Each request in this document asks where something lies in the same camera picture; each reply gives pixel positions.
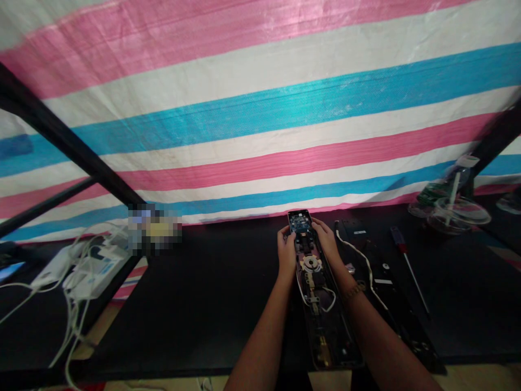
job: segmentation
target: fingers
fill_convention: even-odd
[[[316,223],[316,222],[312,222],[311,225],[313,226],[313,228],[315,229],[316,233],[320,235],[322,234],[326,234],[326,232],[324,231],[324,228],[322,228],[322,225]]]
[[[296,236],[297,235],[294,232],[290,236],[288,236],[288,239],[286,241],[286,245],[290,245],[290,246],[294,247],[295,246],[295,237]]]
[[[284,247],[284,234],[289,230],[289,225],[286,225],[283,229],[277,232],[277,244],[279,247]]]
[[[318,224],[319,226],[321,226],[322,229],[324,229],[324,232],[325,232],[325,233],[328,234],[328,233],[333,232],[333,231],[331,230],[331,228],[329,228],[329,227],[327,226],[327,224],[324,223],[323,221],[318,220],[317,218],[314,218],[314,217],[312,217],[311,219],[312,219],[316,224]]]

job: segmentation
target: screwdriver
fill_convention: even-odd
[[[420,297],[422,299],[423,307],[425,307],[425,312],[427,312],[427,316],[430,318],[429,307],[427,307],[427,303],[425,302],[425,299],[423,298],[422,291],[420,289],[420,286],[418,285],[418,281],[416,281],[416,276],[414,275],[414,272],[412,271],[411,264],[409,263],[409,258],[407,257],[407,246],[405,244],[405,239],[403,238],[403,235],[397,226],[391,227],[391,234],[392,234],[393,240],[395,241],[395,245],[398,247],[398,250],[400,251],[400,253],[403,254],[405,261],[407,262],[407,266],[409,266],[409,270],[411,271],[412,279],[414,280],[414,283],[416,284],[416,288],[418,289],[418,293],[420,294]]]

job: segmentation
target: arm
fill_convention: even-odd
[[[278,277],[268,303],[250,339],[246,343],[225,386],[225,391],[271,391],[277,383],[281,361],[282,336],[288,310],[291,284],[295,276],[295,234],[284,242],[284,233],[289,226],[277,234]]]
[[[318,219],[313,220],[313,228],[319,236],[340,293],[344,297],[357,282],[340,258],[331,228]],[[441,390],[422,363],[382,319],[365,294],[359,293],[345,300],[344,306],[362,355],[382,390]]]

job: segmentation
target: floor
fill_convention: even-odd
[[[454,365],[447,367],[448,376],[434,376],[445,391],[521,391],[521,365]],[[222,391],[227,376],[212,377],[213,391]],[[310,373],[314,391],[348,391],[351,384],[350,371]],[[198,391],[194,377],[183,379],[138,380],[110,382],[105,391]]]

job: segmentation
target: plastic lid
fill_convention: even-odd
[[[460,197],[454,201],[454,205],[449,207],[449,198],[440,198],[435,203],[436,208],[443,209],[450,213],[451,218],[458,219],[470,225],[488,224],[492,218],[487,210],[465,197]]]
[[[463,155],[456,160],[456,164],[460,167],[471,168],[478,164],[479,158],[471,155]]]

